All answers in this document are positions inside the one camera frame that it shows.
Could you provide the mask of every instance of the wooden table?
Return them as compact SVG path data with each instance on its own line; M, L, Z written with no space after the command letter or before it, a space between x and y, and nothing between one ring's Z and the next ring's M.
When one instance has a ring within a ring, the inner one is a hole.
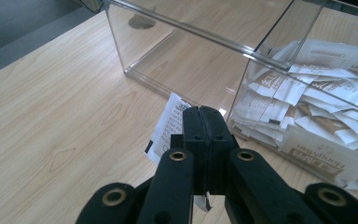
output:
M112 183L138 186L167 98L125 77L104 13L0 71L0 223L74 223ZM253 141L293 188L320 179ZM228 223L224 198L194 223Z

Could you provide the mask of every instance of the clear acrylic box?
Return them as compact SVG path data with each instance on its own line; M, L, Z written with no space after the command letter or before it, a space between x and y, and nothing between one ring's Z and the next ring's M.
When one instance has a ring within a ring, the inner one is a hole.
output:
M353 140L358 131L325 130L325 124L342 125L344 116L349 118L346 123L358 125L353 121L358 95L323 88L329 82L330 89L339 83L350 88L345 80L356 78L316 79L323 76L301 76L297 71L341 69L347 75L351 68L342 64L358 64L358 55L351 54L358 54L358 7L325 0L104 3L127 76L167 96L174 91L192 105L226 111L227 125L238 137L254 138L329 182L358 188L358 145ZM324 50L327 56L322 59L307 58ZM345 60L334 58L339 54ZM309 91L308 99L304 90ZM329 103L340 107L330 108ZM274 105L285 109L271 109ZM297 117L286 116L289 108Z

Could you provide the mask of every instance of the dark gray floor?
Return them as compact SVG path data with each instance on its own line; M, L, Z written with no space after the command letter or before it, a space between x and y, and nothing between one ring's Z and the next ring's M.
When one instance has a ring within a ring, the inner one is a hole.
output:
M93 15L70 0L0 0L0 69Z

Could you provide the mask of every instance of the light wood grain surface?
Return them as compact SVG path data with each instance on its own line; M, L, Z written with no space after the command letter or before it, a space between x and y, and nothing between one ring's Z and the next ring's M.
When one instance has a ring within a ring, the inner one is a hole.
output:
M167 98L125 77L104 13L0 71L0 223L74 223L112 183L138 186L157 165L145 155ZM256 142L287 183L320 179ZM228 223L224 198L194 223Z

